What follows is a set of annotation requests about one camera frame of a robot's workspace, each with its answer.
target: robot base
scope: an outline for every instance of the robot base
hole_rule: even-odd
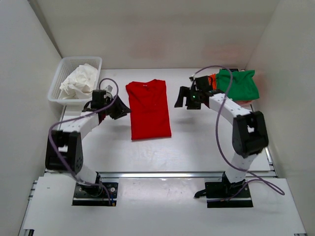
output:
[[[215,199],[229,198],[222,182],[206,182],[207,208],[253,207],[250,189],[246,186],[236,197],[229,201],[212,202]]]
[[[111,204],[108,203],[106,192],[91,195],[82,189],[78,183],[75,184],[72,205],[73,206],[99,206],[99,207],[114,207],[117,204],[118,183],[116,182],[102,182],[107,188],[111,197]]]

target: crumpled white cloth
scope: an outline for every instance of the crumpled white cloth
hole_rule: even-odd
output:
[[[92,97],[97,69],[89,64],[80,65],[61,83],[58,99],[87,99]]]

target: folded green cloth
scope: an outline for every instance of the folded green cloth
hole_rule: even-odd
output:
[[[233,83],[227,97],[233,101],[250,101],[259,98],[258,89],[252,80],[255,74],[254,70],[235,71],[233,74]],[[220,70],[216,74],[217,88],[226,91],[230,83],[230,74],[227,70]]]

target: red t-shirt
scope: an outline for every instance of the red t-shirt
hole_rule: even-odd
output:
[[[171,137],[165,81],[131,82],[126,90],[131,109],[131,139]]]

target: plastic basket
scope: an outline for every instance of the plastic basket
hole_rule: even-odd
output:
[[[102,58],[100,57],[66,57],[63,58],[57,68],[53,82],[50,86],[48,92],[48,100],[52,102],[58,102],[64,106],[82,106],[90,101],[92,98],[88,99],[58,99],[61,90],[60,85],[65,79],[71,74],[79,65],[89,64],[97,69],[96,81],[94,84],[94,89],[96,89],[99,74],[102,67]]]

